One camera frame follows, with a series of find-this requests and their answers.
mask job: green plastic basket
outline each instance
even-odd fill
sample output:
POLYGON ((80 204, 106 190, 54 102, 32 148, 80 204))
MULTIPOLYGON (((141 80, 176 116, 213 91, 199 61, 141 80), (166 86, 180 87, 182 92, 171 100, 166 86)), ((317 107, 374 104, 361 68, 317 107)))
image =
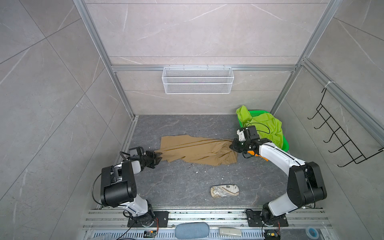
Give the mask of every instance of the green plastic basket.
MULTIPOLYGON (((269 113, 269 112, 264 111, 264 110, 250 110, 249 113, 251 114, 252 117, 255 117, 255 116, 259 116, 262 113, 269 113)), ((237 118, 237 120, 240 123, 240 127, 243 127, 243 124, 240 122, 240 119, 237 118)), ((284 135, 283 135, 283 147, 282 147, 282 150, 284 152, 288 152, 288 150, 289 150, 289 144, 288 144, 287 140, 285 139, 284 135)))

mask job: khaki pants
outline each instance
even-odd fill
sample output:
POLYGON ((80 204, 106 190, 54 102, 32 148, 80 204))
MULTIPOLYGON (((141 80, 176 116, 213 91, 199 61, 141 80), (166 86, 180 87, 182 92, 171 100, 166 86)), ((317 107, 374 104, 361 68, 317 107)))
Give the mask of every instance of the khaki pants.
POLYGON ((186 162, 218 166, 237 162, 237 152, 229 146, 232 140, 213 139, 207 137, 191 137, 189 135, 161 137, 160 149, 163 160, 172 162, 182 159, 186 162))

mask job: orange component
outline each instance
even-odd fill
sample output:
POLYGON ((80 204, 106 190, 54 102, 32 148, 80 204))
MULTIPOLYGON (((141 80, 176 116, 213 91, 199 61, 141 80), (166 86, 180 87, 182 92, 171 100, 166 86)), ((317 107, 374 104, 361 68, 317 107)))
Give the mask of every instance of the orange component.
POLYGON ((262 157, 260 155, 257 155, 254 151, 248 151, 248 153, 257 157, 262 157))

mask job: blue cushion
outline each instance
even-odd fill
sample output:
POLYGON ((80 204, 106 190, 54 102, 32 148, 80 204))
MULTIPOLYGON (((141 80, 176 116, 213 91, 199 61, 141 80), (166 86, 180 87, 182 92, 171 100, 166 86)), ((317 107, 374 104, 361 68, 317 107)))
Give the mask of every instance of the blue cushion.
POLYGON ((179 224, 175 229, 177 239, 205 238, 209 235, 209 226, 205 222, 179 224))

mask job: wall-mounted basket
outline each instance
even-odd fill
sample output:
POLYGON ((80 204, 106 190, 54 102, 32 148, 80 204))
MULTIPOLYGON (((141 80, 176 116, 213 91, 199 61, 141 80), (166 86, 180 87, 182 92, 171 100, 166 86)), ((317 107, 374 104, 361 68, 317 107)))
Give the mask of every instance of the wall-mounted basket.
POLYGON ((225 66, 165 67, 162 80, 166 94, 230 93, 233 71, 225 66))

